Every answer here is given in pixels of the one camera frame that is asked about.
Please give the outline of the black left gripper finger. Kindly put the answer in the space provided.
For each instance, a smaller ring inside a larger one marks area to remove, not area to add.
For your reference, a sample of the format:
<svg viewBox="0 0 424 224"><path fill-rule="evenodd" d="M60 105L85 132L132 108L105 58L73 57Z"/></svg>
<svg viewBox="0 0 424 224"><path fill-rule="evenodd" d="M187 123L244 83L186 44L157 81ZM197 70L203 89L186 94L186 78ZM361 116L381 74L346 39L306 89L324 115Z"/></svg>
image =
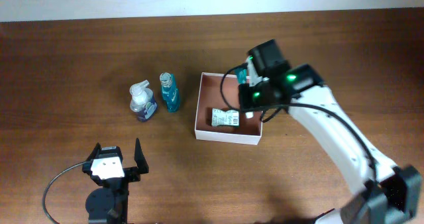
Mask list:
<svg viewBox="0 0 424 224"><path fill-rule="evenodd" d="M92 152L90 153L90 155L87 157L87 161L91 161L93 159L96 159L99 151L101 150L101 145L99 143L97 143L94 147L94 149L92 150Z"/></svg>
<svg viewBox="0 0 424 224"><path fill-rule="evenodd" d="M139 174L149 173L149 166L143 155L139 138L135 140L134 161L136 162Z"/></svg>

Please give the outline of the green white soap packet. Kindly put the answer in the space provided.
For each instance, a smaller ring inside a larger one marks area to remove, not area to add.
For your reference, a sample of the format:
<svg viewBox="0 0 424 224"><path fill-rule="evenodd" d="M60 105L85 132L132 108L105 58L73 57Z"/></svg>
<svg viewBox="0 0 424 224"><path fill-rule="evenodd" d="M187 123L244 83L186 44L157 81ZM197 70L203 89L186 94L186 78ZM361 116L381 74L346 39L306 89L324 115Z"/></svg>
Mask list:
<svg viewBox="0 0 424 224"><path fill-rule="evenodd" d="M213 108L212 109L212 118L211 118L211 126L231 126L238 127L239 126L239 112L235 110L223 111L220 109Z"/></svg>

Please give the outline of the pink cardboard box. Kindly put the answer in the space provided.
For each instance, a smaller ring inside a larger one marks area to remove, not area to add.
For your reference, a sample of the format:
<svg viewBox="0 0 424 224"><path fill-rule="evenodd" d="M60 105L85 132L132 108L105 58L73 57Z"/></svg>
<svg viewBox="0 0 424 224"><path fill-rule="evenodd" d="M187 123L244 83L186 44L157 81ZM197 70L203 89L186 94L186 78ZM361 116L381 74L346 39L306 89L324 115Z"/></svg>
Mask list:
<svg viewBox="0 0 424 224"><path fill-rule="evenodd" d="M214 127L211 125L213 109L222 111L229 109L221 97L221 92L225 94L227 101L233 107L239 107L237 77L227 75L223 88L220 88L222 77L222 74L216 73L203 72L201 74L194 126L196 139L257 145L262 138L260 112L253 113L249 119L244 113L240 114L237 127Z"/></svg>

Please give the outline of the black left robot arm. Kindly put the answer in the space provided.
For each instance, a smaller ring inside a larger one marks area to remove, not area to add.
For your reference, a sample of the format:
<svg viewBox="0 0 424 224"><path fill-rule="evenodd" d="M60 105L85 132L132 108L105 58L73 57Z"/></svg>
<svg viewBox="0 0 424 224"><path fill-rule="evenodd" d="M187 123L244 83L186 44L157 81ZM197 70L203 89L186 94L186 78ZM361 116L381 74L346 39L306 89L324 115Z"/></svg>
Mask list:
<svg viewBox="0 0 424 224"><path fill-rule="evenodd" d="M85 202L89 223L122 224L128 219L129 184L139 182L142 174L149 173L140 141L135 140L136 166L123 167L123 155L117 146L101 147L99 143L82 165L99 187L92 191Z"/></svg>

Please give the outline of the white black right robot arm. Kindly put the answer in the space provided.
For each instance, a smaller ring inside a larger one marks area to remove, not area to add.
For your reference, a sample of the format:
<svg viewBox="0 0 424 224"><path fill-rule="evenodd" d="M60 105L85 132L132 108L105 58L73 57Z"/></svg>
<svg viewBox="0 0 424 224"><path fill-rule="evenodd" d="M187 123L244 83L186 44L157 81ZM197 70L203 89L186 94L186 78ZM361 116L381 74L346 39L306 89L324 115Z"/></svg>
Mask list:
<svg viewBox="0 0 424 224"><path fill-rule="evenodd" d="M312 223L405 223L417 214L422 184L413 167L400 168L349 119L321 76L309 65L290 66L275 40L248 51L250 77L238 87L240 111L284 110L329 155L353 198Z"/></svg>

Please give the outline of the clear hand soap pump bottle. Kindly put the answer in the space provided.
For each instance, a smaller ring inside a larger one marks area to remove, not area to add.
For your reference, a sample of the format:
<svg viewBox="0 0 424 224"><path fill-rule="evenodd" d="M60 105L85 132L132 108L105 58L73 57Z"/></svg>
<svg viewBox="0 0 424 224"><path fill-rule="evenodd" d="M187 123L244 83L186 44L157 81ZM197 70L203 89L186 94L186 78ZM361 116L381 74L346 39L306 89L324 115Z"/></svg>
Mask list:
<svg viewBox="0 0 424 224"><path fill-rule="evenodd" d="M153 91L148 87L148 80L133 84L129 92L132 96L130 108L141 122L146 122L155 114L158 104L154 98Z"/></svg>

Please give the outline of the teal mouthwash bottle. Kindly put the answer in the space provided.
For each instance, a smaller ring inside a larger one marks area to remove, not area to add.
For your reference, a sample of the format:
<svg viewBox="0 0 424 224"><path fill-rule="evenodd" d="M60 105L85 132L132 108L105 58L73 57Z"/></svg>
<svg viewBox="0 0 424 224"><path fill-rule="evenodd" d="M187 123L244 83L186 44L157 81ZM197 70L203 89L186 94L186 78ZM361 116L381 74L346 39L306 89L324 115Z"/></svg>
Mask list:
<svg viewBox="0 0 424 224"><path fill-rule="evenodd" d="M173 74L164 72L160 74L162 99L170 113L176 112L180 107L180 93Z"/></svg>

